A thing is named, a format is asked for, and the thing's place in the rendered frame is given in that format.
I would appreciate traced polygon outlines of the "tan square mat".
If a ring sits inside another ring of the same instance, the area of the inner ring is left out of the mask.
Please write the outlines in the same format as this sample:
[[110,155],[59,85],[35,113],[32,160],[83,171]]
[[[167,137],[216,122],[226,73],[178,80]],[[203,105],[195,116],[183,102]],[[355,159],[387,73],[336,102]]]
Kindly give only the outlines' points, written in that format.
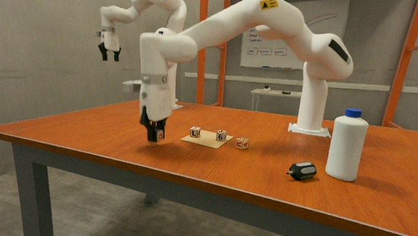
[[230,141],[233,136],[226,136],[225,141],[216,141],[216,133],[210,132],[210,131],[204,131],[200,130],[200,136],[199,137],[190,137],[190,135],[180,139],[180,141],[186,141],[189,143],[194,143],[197,145],[202,145],[208,148],[218,149],[228,141]]

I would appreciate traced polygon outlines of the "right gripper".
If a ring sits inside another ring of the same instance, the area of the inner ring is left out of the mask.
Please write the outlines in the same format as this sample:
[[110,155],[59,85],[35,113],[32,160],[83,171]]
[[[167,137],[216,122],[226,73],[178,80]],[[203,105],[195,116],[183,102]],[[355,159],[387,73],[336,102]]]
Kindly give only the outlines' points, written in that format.
[[114,32],[102,32],[101,33],[101,44],[98,45],[99,50],[102,54],[102,60],[107,61],[107,51],[113,51],[115,53],[115,61],[119,61],[119,54],[121,48],[119,47],[118,36]]

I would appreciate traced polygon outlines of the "white plastic bottle with blue cap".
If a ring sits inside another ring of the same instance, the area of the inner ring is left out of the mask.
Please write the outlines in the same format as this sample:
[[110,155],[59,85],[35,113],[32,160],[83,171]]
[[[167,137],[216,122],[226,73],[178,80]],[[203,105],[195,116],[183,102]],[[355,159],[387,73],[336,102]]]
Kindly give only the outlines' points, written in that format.
[[330,144],[326,173],[338,180],[354,181],[364,145],[368,123],[359,109],[346,109],[336,118]]

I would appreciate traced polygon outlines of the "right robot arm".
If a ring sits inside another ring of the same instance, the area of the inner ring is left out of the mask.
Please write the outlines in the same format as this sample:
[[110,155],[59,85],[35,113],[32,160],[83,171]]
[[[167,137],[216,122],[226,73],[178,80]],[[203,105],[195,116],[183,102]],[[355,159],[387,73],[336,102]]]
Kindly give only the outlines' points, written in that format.
[[[166,28],[160,28],[156,32],[161,34],[177,34],[183,30],[186,19],[186,4],[183,0],[131,0],[132,7],[125,10],[120,7],[110,6],[101,7],[101,29],[102,32],[116,33],[115,21],[121,23],[131,23],[137,20],[141,12],[151,7],[158,5],[166,10],[171,11],[171,15],[167,21]],[[177,108],[176,102],[176,68],[178,62],[168,60],[168,83],[171,91],[171,108]]]

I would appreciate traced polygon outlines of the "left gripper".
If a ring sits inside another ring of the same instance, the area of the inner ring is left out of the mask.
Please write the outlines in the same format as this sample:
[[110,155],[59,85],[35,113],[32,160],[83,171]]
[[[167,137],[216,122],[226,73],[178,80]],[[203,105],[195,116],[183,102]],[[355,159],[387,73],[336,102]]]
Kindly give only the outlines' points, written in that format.
[[147,140],[157,141],[157,129],[163,130],[164,138],[165,121],[171,114],[169,83],[142,82],[139,95],[139,112],[139,122],[147,128]]

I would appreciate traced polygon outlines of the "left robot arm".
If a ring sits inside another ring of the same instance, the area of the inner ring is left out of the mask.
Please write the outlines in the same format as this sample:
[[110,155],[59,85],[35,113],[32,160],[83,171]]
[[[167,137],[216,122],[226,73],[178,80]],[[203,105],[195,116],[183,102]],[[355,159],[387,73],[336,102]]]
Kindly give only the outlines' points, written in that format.
[[262,38],[284,40],[305,62],[299,115],[293,128],[324,133],[325,80],[348,78],[353,61],[338,36],[313,34],[302,12],[285,0],[242,0],[177,34],[143,32],[139,39],[141,80],[123,81],[122,90],[138,91],[142,82],[168,83],[168,60],[190,61],[198,50],[223,43],[254,26]]

